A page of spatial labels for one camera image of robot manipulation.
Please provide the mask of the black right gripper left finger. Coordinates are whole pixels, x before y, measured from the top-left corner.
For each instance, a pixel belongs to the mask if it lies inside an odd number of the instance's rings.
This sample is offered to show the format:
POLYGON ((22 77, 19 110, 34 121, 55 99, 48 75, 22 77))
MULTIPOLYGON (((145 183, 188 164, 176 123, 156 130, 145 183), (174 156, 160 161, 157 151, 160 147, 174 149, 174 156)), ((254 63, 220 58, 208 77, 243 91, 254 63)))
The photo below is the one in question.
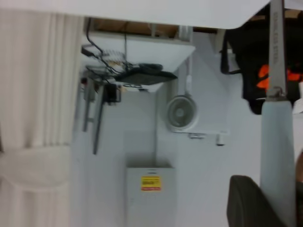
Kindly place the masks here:
POLYGON ((295 178, 230 178, 226 216, 230 227, 294 227, 295 178))

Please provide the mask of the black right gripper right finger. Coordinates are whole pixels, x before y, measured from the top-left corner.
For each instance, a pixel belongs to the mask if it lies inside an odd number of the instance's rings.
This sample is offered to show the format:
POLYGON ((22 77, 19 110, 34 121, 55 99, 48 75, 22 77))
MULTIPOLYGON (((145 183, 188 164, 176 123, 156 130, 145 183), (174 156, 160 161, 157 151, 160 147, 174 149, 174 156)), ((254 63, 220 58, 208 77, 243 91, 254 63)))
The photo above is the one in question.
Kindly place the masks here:
POLYGON ((303 151, 296 161, 296 217, 297 226, 303 226, 303 151))

